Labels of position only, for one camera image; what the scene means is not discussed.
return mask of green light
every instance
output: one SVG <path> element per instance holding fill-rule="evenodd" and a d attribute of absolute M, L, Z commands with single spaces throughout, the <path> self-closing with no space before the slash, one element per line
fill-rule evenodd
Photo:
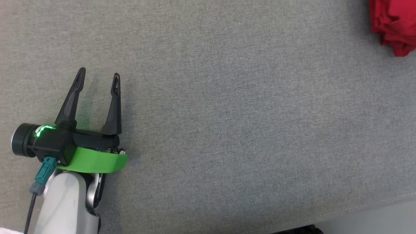
<path fill-rule="evenodd" d="M 43 127 L 41 127 L 40 129 L 39 129 L 39 131 L 36 133 L 36 137 L 40 137 L 40 134 L 42 133 L 42 131 L 43 130 L 45 130 L 46 128 L 48 128 L 48 129 L 55 129 L 54 127 L 51 127 L 51 126 L 43 126 Z"/>

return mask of red cloth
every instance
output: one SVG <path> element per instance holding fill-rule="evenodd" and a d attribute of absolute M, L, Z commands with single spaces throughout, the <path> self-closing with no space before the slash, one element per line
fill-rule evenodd
<path fill-rule="evenodd" d="M 416 0 L 369 0 L 371 30 L 394 56 L 404 57 L 416 49 Z"/>

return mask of stitched edge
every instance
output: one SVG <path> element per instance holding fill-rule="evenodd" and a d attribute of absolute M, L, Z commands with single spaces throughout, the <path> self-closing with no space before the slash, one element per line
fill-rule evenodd
<path fill-rule="evenodd" d="M 263 227 L 263 228 L 260 228 L 260 229 L 252 230 L 252 231 L 243 232 L 241 234 L 257 232 L 257 231 L 264 230 L 264 229 L 278 228 L 278 227 L 282 227 L 282 226 L 289 225 L 289 224 L 303 223 L 303 222 L 307 222 L 307 221 L 317 220 L 317 219 L 324 218 L 324 217 L 327 217 L 327 216 L 338 215 L 338 214 L 341 214 L 341 213 L 347 213 L 347 212 L 350 212 L 350 211 L 355 210 L 355 209 L 362 209 L 362 208 L 372 207 L 372 206 L 376 206 L 376 205 L 381 204 L 381 203 L 394 202 L 394 201 L 398 201 L 398 200 L 401 200 L 401 199 L 414 197 L 415 195 L 416 195 L 416 192 L 415 193 L 410 193 L 410 194 L 407 194 L 407 195 L 403 195 L 401 197 L 389 198 L 389 199 L 381 200 L 381 201 L 375 202 L 375 203 L 359 205 L 359 206 L 344 209 L 344 210 L 341 210 L 341 211 L 336 211 L 336 212 L 332 212 L 332 213 L 328 213 L 328 214 L 319 215 L 319 216 L 316 216 L 316 217 L 311 218 L 311 219 L 303 219 L 303 220 L 300 220 L 300 221 L 286 222 L 286 223 L 279 224 L 279 225 L 273 225 L 273 226 L 269 226 L 269 227 Z"/>

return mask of gray fabric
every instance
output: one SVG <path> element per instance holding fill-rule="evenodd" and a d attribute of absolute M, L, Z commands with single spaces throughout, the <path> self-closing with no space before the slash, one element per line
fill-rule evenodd
<path fill-rule="evenodd" d="M 368 18 L 365 0 L 2 1 L 0 226 L 23 230 L 40 166 L 10 135 L 53 123 L 82 66 L 80 128 L 122 78 L 103 234 L 266 234 L 414 196 L 416 53 Z"/>

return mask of robotic arm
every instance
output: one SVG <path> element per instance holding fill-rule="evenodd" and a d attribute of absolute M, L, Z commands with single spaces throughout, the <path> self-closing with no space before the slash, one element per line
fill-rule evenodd
<path fill-rule="evenodd" d="M 99 233 L 101 220 L 95 209 L 102 198 L 106 174 L 126 166 L 126 152 L 118 148 L 120 76 L 114 74 L 110 110 L 100 133 L 77 129 L 75 114 L 85 72 L 85 68 L 79 69 L 53 126 L 23 123 L 12 137 L 14 154 L 37 157 L 42 163 L 30 188 L 33 196 L 25 234 L 38 195 L 45 200 L 35 234 Z"/>

